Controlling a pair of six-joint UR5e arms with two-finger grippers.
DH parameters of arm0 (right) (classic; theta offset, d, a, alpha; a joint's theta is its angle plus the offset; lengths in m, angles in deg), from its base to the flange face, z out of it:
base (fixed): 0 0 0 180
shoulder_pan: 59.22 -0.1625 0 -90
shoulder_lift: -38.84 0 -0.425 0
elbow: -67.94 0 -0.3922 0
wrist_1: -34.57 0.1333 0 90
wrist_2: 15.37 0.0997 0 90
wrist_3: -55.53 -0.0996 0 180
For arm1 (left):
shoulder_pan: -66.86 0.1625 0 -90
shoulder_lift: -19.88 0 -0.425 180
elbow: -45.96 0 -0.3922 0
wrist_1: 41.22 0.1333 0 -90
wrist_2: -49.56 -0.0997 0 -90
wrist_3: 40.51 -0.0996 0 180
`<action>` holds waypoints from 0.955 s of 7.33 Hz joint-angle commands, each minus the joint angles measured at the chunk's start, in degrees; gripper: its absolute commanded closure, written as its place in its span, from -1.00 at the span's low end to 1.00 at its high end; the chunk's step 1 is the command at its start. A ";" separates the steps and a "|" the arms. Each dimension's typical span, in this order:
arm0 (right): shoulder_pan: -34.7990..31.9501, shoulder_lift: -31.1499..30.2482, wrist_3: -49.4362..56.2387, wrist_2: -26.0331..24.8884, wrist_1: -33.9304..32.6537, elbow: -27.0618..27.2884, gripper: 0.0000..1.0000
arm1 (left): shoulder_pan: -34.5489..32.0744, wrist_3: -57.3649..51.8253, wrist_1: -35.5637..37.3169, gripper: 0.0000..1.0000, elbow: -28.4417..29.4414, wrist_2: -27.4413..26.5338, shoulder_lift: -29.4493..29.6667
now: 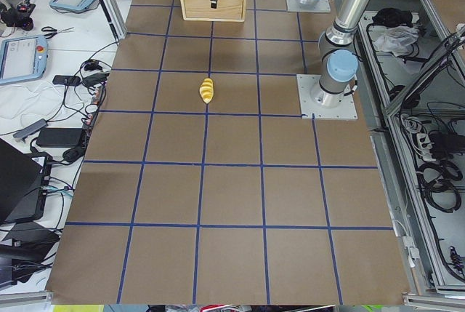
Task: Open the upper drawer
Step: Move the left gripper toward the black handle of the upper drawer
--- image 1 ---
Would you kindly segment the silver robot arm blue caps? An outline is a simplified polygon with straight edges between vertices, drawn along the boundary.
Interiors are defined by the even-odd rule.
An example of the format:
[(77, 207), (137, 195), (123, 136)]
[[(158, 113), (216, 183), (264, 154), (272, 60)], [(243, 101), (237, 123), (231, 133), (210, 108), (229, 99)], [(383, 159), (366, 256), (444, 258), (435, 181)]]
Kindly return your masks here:
[(354, 59), (348, 49), (353, 42), (357, 24), (370, 0), (343, 0), (341, 9), (321, 40), (320, 54), (324, 69), (316, 89), (317, 101), (326, 107), (336, 107), (341, 100), (345, 87), (351, 79), (340, 79), (332, 74), (330, 64), (337, 55), (347, 55)]

